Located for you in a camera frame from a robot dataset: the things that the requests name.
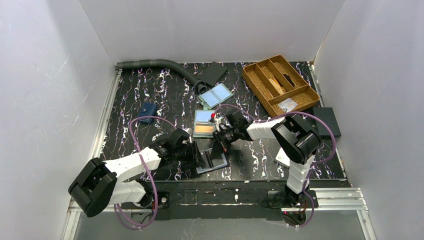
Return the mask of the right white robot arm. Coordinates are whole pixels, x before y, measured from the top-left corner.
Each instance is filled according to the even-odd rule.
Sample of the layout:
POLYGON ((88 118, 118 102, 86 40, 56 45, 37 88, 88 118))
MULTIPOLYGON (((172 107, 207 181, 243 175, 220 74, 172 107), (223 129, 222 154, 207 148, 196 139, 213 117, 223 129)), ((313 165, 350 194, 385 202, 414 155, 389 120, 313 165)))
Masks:
POLYGON ((303 117, 312 118, 313 115, 292 111, 268 120, 248 120, 241 111, 233 110, 226 115, 228 124, 215 121, 213 149, 222 154, 238 140, 277 141, 290 161, 285 192, 299 197, 307 192, 312 156, 323 143, 321 136, 303 117))

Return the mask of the black card holder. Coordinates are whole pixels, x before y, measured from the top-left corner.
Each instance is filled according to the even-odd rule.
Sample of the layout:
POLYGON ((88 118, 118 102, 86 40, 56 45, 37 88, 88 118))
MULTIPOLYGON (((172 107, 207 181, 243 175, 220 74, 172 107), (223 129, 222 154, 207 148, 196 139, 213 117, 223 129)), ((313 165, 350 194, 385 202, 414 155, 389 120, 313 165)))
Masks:
POLYGON ((195 171, 198 175, 226 168, 230 165, 225 153, 212 154, 212 149, 202 150, 198 154, 198 166, 195 171))

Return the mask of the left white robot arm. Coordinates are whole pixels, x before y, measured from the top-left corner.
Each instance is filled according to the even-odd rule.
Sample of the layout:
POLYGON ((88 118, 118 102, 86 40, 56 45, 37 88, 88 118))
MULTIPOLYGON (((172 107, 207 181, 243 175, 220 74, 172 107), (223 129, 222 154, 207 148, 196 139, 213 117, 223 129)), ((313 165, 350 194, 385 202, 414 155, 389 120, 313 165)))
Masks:
POLYGON ((189 134, 175 129, 168 137, 156 140, 141 151, 113 159, 95 157, 88 161, 68 193, 87 217, 94 217, 107 206, 158 201, 159 194, 154 183, 136 180, 137 175, 151 173, 157 169, 180 162, 188 169, 203 166, 204 153, 189 134))

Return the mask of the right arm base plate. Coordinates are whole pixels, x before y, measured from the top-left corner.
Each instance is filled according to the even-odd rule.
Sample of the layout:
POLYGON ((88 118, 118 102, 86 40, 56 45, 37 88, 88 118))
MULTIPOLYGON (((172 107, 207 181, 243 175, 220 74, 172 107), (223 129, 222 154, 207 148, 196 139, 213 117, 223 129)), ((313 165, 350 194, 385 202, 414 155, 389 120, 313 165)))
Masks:
POLYGON ((267 192, 262 205, 271 209, 298 209, 300 212, 311 208, 318 208, 318 197, 314 190, 308 191, 309 197, 301 192, 299 194, 286 193, 284 190, 270 190, 267 192))

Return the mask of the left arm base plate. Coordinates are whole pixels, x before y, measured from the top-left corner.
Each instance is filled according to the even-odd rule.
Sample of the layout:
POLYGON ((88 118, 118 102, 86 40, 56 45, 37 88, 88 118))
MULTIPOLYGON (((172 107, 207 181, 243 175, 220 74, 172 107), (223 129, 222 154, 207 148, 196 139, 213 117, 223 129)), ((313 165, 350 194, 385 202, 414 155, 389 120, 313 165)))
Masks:
MULTIPOLYGON (((158 209, 168 209, 170 205, 171 195, 169 191, 158 191, 157 192, 157 205, 158 209)), ((139 202, 125 202, 120 206, 122 209, 154 209, 155 208, 155 196, 153 191, 148 191, 139 202)))

